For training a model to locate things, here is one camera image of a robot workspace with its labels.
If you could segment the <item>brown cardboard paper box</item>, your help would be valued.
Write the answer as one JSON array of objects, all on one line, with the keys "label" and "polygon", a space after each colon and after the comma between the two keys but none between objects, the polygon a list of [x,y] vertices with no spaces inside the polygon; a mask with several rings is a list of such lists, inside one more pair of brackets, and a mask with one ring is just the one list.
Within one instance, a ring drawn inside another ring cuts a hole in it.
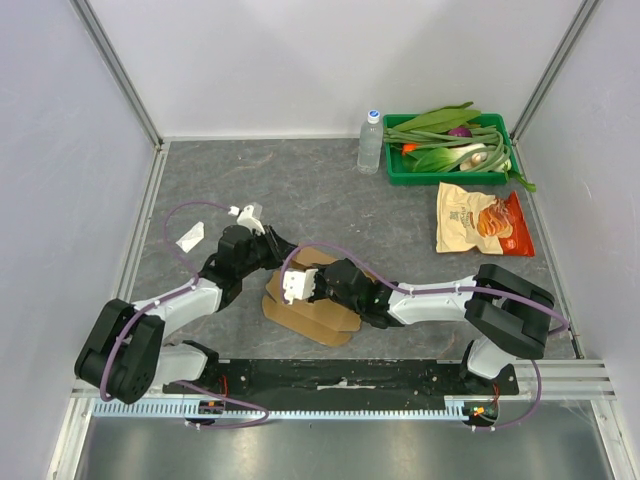
[{"label": "brown cardboard paper box", "polygon": [[360,317],[328,299],[308,303],[296,300],[285,305],[279,293],[280,273],[276,271],[262,298],[264,316],[308,339],[329,347],[346,344],[362,325]]}]

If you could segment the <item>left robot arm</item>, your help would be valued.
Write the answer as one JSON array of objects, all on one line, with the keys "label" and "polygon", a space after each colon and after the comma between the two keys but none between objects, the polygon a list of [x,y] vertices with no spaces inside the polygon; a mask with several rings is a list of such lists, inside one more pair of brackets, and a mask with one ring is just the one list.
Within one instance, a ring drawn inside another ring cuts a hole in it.
[{"label": "left robot arm", "polygon": [[217,251],[186,284],[160,296],[102,308],[74,365],[76,377],[99,389],[104,401],[132,404],[151,387],[185,382],[208,393],[219,382],[212,353],[192,341],[166,346],[173,332],[229,306],[255,271],[276,270],[296,248],[267,225],[262,232],[240,225],[223,230]]}]

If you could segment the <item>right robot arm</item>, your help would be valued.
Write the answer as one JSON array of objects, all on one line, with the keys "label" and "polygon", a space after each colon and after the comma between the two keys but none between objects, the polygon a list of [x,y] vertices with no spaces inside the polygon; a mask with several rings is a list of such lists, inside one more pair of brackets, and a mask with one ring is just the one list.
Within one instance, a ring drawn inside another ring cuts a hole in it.
[{"label": "right robot arm", "polygon": [[550,292],[495,264],[457,281],[412,285],[373,280],[349,259],[310,269],[302,299],[330,300],[378,329],[468,322],[481,336],[467,347],[457,377],[473,394],[514,360],[544,357],[555,305]]}]

